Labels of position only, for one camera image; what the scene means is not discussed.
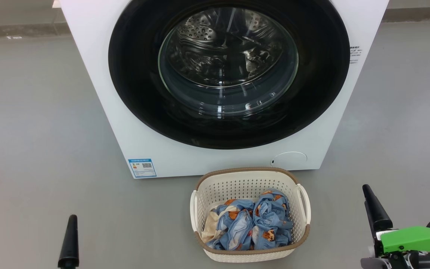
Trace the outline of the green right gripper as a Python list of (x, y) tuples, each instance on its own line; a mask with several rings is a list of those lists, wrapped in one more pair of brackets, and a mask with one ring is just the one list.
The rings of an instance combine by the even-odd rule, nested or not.
[(430, 228), (395, 229), (386, 210), (368, 184), (362, 186), (374, 248), (361, 259), (362, 269), (430, 269)]

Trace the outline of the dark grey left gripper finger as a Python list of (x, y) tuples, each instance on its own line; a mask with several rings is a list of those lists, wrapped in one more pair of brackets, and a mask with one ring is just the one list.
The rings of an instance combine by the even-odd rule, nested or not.
[(79, 267), (78, 219), (76, 215), (71, 215), (65, 230), (58, 268), (76, 269), (77, 267)]

